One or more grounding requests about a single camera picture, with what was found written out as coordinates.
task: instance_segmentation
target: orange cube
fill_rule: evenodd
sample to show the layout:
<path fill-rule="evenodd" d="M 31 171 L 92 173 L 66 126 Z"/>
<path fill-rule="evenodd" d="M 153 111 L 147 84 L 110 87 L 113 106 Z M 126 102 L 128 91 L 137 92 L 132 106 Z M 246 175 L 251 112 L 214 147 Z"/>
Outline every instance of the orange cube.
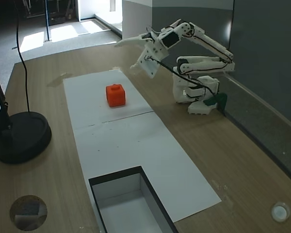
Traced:
<path fill-rule="evenodd" d="M 121 84 L 113 84 L 106 87 L 107 101 L 110 107 L 125 105 L 125 90 Z"/>

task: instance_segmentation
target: wooden table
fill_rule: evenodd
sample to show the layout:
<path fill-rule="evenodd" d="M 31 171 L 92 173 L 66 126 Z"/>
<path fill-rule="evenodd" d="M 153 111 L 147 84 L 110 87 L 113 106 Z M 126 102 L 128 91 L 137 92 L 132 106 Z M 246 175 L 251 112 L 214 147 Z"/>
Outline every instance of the wooden table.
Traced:
<path fill-rule="evenodd" d="M 245 134 L 219 112 L 189 115 L 174 103 L 171 74 L 161 68 L 154 79 L 129 70 L 140 50 L 98 46 L 58 53 L 26 62 L 32 111 L 49 121 L 49 147 L 25 164 L 0 162 L 0 233 L 22 232 L 9 218 L 12 203 L 36 195 L 48 208 L 35 233 L 99 233 L 65 99 L 62 79 L 120 68 L 188 153 L 222 202 L 176 223 L 180 233 L 291 233 L 272 220 L 278 201 L 291 208 L 291 180 Z M 24 70 L 16 64 L 6 90 L 9 113 L 26 110 Z"/>

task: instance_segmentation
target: black cord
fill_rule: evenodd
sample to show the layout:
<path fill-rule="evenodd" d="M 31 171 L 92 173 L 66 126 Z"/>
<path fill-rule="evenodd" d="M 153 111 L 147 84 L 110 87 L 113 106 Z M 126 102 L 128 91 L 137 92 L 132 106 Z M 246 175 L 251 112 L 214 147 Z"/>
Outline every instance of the black cord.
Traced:
<path fill-rule="evenodd" d="M 19 32 L 19 13 L 18 13 L 18 9 L 17 9 L 17 5 L 15 3 L 15 0 L 13 0 L 14 2 L 14 7 L 15 7 L 15 10 L 16 10 L 16 13 L 17 13 L 17 21 L 16 21 L 16 44 L 17 44 L 17 51 L 18 51 L 18 54 L 19 54 L 19 57 L 21 59 L 21 62 L 24 66 L 24 69 L 25 69 L 25 90 L 26 90 L 26 101 L 27 101 L 27 111 L 30 112 L 30 107 L 29 107 L 29 99 L 28 99 L 28 72 L 27 72 L 27 67 L 25 65 L 25 62 L 24 62 L 24 59 L 21 55 L 21 52 L 20 52 L 20 46 L 19 46 L 19 36 L 18 36 L 18 32 Z"/>
<path fill-rule="evenodd" d="M 194 25 L 192 25 L 191 23 L 189 23 L 190 26 L 191 26 L 191 29 L 192 29 L 192 32 L 190 33 L 189 36 L 186 36 L 184 35 L 183 37 L 186 37 L 186 38 L 195 38 L 195 39 L 198 39 L 198 40 L 201 40 L 202 42 L 204 42 L 205 44 L 207 44 L 208 46 L 212 47 L 214 50 L 216 50 L 217 52 L 219 52 L 220 54 L 222 54 L 223 56 L 225 56 L 229 61 L 230 63 L 233 62 L 233 60 L 228 57 L 226 54 L 224 54 L 223 52 L 221 52 L 220 50 L 218 50 L 215 46 L 213 46 L 212 44 L 209 44 L 207 41 L 203 40 L 202 38 L 194 35 L 195 34 L 195 28 L 194 28 Z"/>
<path fill-rule="evenodd" d="M 165 69 L 169 70 L 170 72 L 172 72 L 173 74 L 177 75 L 179 78 L 189 82 L 189 83 L 192 83 L 192 84 L 195 84 L 195 85 L 200 85 L 202 86 L 203 88 L 209 90 L 209 92 L 213 95 L 215 101 L 218 103 L 218 109 L 220 110 L 220 112 L 224 115 L 225 115 L 225 111 L 224 111 L 224 108 L 221 106 L 220 104 L 220 101 L 218 100 L 218 98 L 216 97 L 216 95 L 214 94 L 214 92 L 208 87 L 208 86 L 205 86 L 203 85 L 203 83 L 199 80 L 196 80 L 197 82 L 194 82 L 192 81 L 191 79 L 187 79 L 185 77 L 183 77 L 182 75 L 178 74 L 177 72 L 175 72 L 173 69 L 171 69 L 168 65 L 164 64 L 163 62 L 161 61 L 158 61 L 156 59 L 154 59 L 153 57 L 148 57 L 148 59 L 152 60 L 152 61 L 155 61 L 157 62 L 158 64 L 160 64 L 162 67 L 164 67 Z"/>
<path fill-rule="evenodd" d="M 228 63 L 226 63 L 226 64 L 225 64 L 224 66 L 222 66 L 222 67 L 212 68 L 212 69 L 192 69 L 192 70 L 188 70 L 188 71 L 186 71 L 186 72 L 184 72 L 184 73 L 181 73 L 181 74 L 187 74 L 187 73 L 190 73 L 190 72 L 192 72 L 192 71 L 212 71 L 212 70 L 217 70 L 217 69 L 223 69 L 223 68 L 225 68 L 227 65 L 228 65 Z"/>

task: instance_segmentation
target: robotic arm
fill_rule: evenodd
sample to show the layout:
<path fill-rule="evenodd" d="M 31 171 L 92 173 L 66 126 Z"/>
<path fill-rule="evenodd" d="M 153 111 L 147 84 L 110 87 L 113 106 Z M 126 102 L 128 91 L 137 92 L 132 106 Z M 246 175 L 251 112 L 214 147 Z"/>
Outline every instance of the robotic arm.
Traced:
<path fill-rule="evenodd" d="M 199 44 L 218 56 L 179 57 L 177 67 L 174 67 L 174 74 L 178 74 L 173 75 L 173 94 L 176 101 L 179 103 L 193 102 L 189 107 L 189 113 L 208 114 L 213 108 L 217 107 L 217 103 L 213 103 L 211 98 L 218 94 L 219 81 L 210 76 L 194 79 L 191 75 L 233 71 L 235 64 L 233 63 L 233 54 L 224 46 L 206 36 L 204 30 L 180 19 L 163 28 L 160 33 L 151 31 L 122 40 L 115 46 L 132 44 L 144 46 L 145 49 L 134 66 L 140 66 L 149 77 L 153 78 L 159 69 L 160 61 L 169 55 L 168 50 L 180 43 L 182 38 Z M 201 85 L 180 78 L 183 76 L 186 76 L 189 80 L 195 80 Z"/>

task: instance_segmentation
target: lamp base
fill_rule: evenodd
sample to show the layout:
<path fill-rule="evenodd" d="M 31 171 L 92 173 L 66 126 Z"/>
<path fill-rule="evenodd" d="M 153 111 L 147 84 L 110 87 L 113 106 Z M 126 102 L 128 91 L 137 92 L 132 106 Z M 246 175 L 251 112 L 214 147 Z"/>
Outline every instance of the lamp base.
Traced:
<path fill-rule="evenodd" d="M 24 163 L 38 156 L 49 145 L 52 133 L 47 119 L 35 112 L 10 116 L 9 139 L 0 136 L 0 161 L 6 164 Z"/>

